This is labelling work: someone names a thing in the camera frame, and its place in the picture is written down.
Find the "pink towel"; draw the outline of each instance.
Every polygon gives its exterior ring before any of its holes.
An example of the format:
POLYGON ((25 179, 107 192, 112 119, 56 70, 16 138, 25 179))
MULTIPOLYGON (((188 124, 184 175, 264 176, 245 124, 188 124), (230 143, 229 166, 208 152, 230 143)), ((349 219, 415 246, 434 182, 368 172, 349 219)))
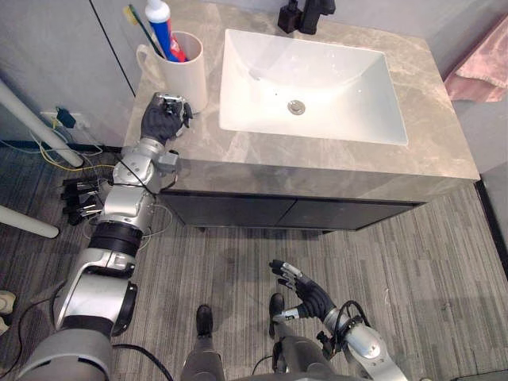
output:
POLYGON ((450 99, 498 102, 508 88, 508 15, 444 81, 450 99))

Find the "white sink basin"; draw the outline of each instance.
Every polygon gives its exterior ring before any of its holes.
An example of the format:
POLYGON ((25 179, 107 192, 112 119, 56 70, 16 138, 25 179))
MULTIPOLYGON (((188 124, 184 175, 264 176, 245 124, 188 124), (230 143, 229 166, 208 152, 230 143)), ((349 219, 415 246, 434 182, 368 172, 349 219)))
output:
POLYGON ((225 31, 220 126, 251 133, 407 144, 385 56, 225 31))

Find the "toothpaste tube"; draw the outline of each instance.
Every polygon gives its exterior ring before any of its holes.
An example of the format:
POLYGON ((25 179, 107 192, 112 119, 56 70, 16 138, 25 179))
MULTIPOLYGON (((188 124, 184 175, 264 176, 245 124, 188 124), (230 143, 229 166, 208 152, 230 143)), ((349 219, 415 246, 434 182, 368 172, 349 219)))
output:
POLYGON ((166 58, 174 62, 187 61, 185 53, 178 45, 178 41, 171 35, 171 11, 169 6, 161 0, 148 0, 144 12, 166 58))

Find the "toothbrush cup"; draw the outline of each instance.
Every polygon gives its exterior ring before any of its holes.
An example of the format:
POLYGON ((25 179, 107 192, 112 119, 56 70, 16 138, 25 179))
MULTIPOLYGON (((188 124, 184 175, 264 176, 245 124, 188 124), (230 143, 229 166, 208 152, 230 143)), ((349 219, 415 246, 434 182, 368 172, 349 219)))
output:
POLYGON ((186 62, 166 60, 158 56, 153 47, 141 44, 136 50, 137 64, 155 85, 162 84, 168 92, 183 96, 196 114, 203 111, 208 102, 203 45, 193 34, 179 31, 172 34, 185 52, 186 62), (147 65, 148 56, 156 61, 155 67, 147 65))

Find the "vanity countertop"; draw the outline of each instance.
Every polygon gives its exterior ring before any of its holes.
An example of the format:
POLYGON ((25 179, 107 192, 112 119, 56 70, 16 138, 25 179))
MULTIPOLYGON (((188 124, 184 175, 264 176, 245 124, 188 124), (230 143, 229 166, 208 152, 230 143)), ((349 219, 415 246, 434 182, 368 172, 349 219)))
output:
MULTIPOLYGON (((174 30, 201 39, 209 102, 190 129, 169 143, 182 168, 175 189, 427 201, 479 179, 468 143, 427 43, 321 18, 317 34, 286 35, 277 14, 197 0, 171 1, 174 30), (293 137, 219 127, 224 33, 227 28, 316 40, 384 52, 408 145, 293 137)), ((142 75, 125 145, 139 139, 155 86, 142 75)))

